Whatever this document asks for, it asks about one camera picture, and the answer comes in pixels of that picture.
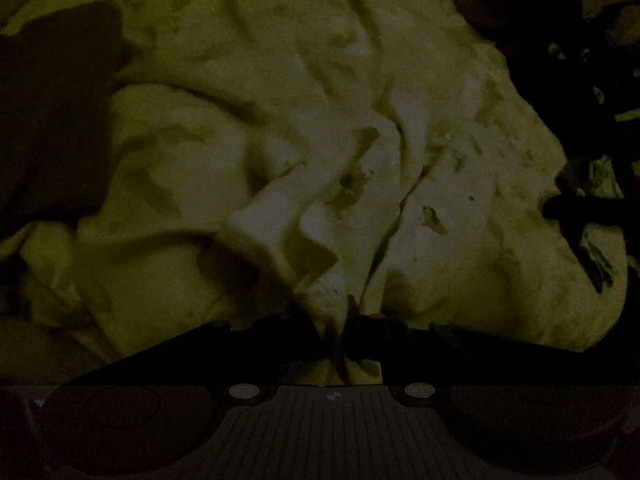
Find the pale patterned small garment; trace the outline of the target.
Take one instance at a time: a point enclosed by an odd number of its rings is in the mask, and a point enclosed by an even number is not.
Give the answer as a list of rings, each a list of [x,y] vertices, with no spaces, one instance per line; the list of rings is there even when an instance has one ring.
[[[269,304],[356,302],[582,351],[620,318],[623,237],[596,289],[540,203],[559,141],[451,0],[29,0],[4,33],[105,2],[134,58],[107,100],[112,168],[77,228],[29,221],[37,324],[104,360]]]

